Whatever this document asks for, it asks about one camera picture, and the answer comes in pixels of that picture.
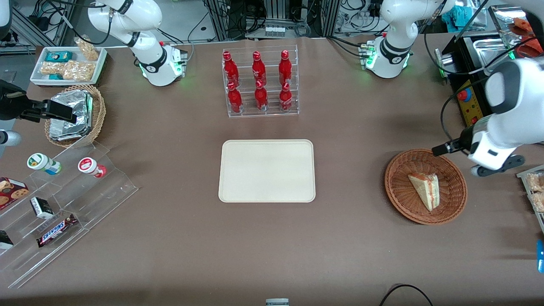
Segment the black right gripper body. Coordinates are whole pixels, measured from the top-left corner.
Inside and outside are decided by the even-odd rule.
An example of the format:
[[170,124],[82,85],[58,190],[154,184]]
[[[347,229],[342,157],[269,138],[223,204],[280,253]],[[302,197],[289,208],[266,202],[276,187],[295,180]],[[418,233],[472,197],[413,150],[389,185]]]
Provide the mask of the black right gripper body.
[[23,113],[28,108],[26,91],[20,87],[0,80],[0,119],[26,119]]

